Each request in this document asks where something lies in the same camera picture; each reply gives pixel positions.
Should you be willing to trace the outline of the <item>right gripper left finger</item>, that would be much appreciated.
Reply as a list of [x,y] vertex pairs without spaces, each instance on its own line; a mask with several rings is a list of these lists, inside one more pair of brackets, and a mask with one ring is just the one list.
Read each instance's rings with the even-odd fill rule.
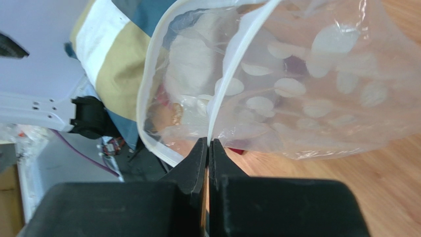
[[158,181],[62,183],[41,200],[25,237],[203,237],[208,147]]

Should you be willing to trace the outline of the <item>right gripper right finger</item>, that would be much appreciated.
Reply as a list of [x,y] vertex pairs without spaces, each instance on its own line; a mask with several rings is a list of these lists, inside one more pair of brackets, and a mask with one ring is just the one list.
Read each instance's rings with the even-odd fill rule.
[[248,176],[221,142],[209,147],[212,237],[368,237],[352,191],[326,179]]

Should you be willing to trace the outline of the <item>clear polka dot zip bag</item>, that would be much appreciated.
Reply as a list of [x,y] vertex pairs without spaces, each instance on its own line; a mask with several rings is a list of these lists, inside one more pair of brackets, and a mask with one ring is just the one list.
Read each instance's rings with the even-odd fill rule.
[[[178,31],[227,11],[240,20],[214,94],[171,102]],[[148,47],[137,129],[172,165],[200,138],[292,159],[374,150],[421,131],[421,49],[379,0],[177,0]]]

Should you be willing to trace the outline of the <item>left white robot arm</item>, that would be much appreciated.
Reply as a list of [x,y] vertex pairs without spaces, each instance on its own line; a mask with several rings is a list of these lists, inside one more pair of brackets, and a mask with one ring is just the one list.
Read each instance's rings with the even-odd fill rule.
[[103,136],[120,136],[86,76],[82,76],[74,90],[64,98],[2,92],[0,120],[40,126],[53,132],[79,134],[93,140]]

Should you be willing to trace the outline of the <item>plaid blue beige pillow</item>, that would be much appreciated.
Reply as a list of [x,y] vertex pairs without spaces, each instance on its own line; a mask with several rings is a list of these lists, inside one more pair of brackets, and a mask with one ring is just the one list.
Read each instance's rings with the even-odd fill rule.
[[170,0],[90,0],[70,34],[79,60],[130,148],[139,139],[136,103],[151,36]]

